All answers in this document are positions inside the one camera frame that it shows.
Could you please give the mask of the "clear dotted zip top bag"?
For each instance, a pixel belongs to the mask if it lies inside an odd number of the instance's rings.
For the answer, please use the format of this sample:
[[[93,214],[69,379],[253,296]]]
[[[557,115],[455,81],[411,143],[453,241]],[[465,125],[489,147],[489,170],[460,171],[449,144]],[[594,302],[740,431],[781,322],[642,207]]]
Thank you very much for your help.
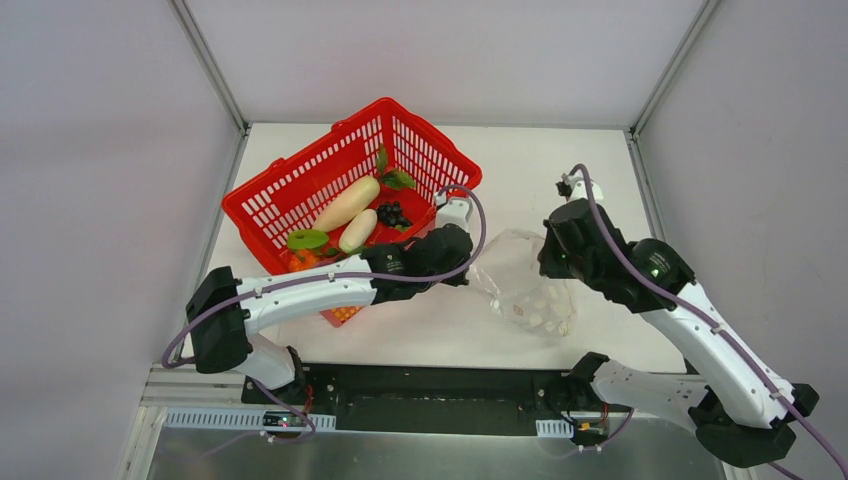
[[[498,318],[529,334],[562,338],[576,317],[575,301],[565,281],[539,274],[537,256],[543,244],[544,238],[533,231],[501,231],[469,268],[469,287]]]

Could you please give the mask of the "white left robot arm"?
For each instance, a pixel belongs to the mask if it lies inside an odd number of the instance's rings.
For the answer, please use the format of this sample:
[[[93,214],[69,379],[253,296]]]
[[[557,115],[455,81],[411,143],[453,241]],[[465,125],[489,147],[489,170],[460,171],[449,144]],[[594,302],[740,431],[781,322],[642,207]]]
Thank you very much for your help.
[[[293,348],[275,346],[262,330],[336,308],[409,300],[439,283],[462,286],[472,249],[470,234],[447,224],[295,273],[239,279],[229,266],[215,268],[186,305],[195,369],[238,371],[293,404],[305,390],[300,363]]]

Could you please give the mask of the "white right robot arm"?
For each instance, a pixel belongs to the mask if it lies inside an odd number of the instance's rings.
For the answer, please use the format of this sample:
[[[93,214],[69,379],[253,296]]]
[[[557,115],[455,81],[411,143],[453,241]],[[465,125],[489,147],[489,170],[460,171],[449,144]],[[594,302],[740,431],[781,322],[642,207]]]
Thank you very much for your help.
[[[688,382],[651,374],[589,352],[565,378],[569,400],[583,410],[599,403],[645,411],[691,432],[719,460],[751,468],[784,459],[796,441],[791,422],[807,417],[819,401],[815,389],[790,383],[762,368],[788,411],[772,397],[724,334],[720,315],[707,323],[681,306],[687,301],[708,313],[712,304],[692,268],[667,243],[645,238],[626,241],[603,207],[578,199],[555,209],[543,225],[540,273],[576,279],[612,303],[639,315],[668,339],[700,375]]]

